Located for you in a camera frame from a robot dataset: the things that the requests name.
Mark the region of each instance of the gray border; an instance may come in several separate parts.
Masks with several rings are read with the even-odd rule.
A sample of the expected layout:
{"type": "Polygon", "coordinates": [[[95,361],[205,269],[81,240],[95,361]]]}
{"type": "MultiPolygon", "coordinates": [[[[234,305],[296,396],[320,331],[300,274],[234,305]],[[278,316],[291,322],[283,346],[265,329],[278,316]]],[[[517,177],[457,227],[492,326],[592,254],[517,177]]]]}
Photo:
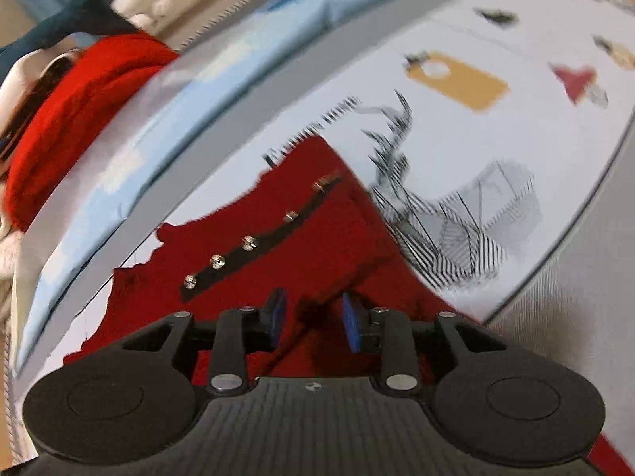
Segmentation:
{"type": "Polygon", "coordinates": [[[20,396],[52,349],[95,294],[132,252],[229,155],[282,109],[308,93],[361,52],[450,0],[391,0],[330,31],[259,82],[207,128],[147,190],[126,221],[92,257],[53,311],[44,332],[14,379],[20,396]]]}

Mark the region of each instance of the red fuzzy cloth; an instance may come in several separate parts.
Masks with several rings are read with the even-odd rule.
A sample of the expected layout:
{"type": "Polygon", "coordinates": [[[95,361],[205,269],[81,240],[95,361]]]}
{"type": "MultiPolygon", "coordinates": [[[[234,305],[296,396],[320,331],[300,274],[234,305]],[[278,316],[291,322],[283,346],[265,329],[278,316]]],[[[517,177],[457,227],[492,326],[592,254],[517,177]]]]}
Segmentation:
{"type": "MultiPolygon", "coordinates": [[[[301,142],[239,200],[182,226],[164,224],[157,237],[163,245],[147,263],[114,271],[104,320],[66,362],[175,311],[200,320],[217,319],[228,308],[259,307],[279,287],[288,299],[281,344],[275,353],[248,356],[250,376],[360,376],[376,371],[377,358],[351,354],[342,292],[355,290],[420,321],[450,309],[412,274],[368,195],[322,138],[301,142]],[[312,184],[333,174],[341,181],[290,236],[187,304],[180,301],[186,275],[241,245],[244,236],[283,225],[288,211],[301,210],[312,197],[312,184]]],[[[194,383],[204,384],[208,360],[199,356],[194,383]]]]}
{"type": "Polygon", "coordinates": [[[101,39],[62,79],[15,149],[4,208],[26,231],[46,199],[117,112],[178,55],[144,32],[101,39]]]}

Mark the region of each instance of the orange tag print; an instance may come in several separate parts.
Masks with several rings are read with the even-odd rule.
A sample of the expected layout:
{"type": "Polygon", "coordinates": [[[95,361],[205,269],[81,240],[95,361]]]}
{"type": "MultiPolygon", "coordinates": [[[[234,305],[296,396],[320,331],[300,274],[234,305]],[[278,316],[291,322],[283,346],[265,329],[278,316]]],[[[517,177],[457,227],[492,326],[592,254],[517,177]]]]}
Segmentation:
{"type": "Polygon", "coordinates": [[[507,82],[440,52],[407,57],[406,74],[472,111],[486,111],[508,91],[507,82]]]}

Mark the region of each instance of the white plush toy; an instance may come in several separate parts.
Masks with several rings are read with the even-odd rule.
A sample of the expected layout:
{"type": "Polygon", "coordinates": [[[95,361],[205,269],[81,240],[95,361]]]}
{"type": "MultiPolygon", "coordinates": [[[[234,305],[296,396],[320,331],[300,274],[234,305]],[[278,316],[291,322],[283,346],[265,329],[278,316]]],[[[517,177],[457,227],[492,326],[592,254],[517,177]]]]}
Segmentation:
{"type": "Polygon", "coordinates": [[[150,30],[173,8],[172,0],[113,0],[112,10],[141,30],[150,30]]]}

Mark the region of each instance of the cloud pattern fabric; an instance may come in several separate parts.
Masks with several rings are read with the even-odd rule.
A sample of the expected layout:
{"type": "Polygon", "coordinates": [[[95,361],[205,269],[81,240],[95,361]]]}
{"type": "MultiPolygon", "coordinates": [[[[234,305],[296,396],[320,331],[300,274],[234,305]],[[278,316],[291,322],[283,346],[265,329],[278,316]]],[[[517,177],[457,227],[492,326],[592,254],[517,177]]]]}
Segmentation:
{"type": "MultiPolygon", "coordinates": [[[[41,273],[18,350],[18,372],[82,265],[169,163],[254,81],[375,1],[279,0],[254,13],[239,25],[241,33],[139,128],[87,195],[41,273]]],[[[178,80],[178,72],[173,75],[178,80]]]]}

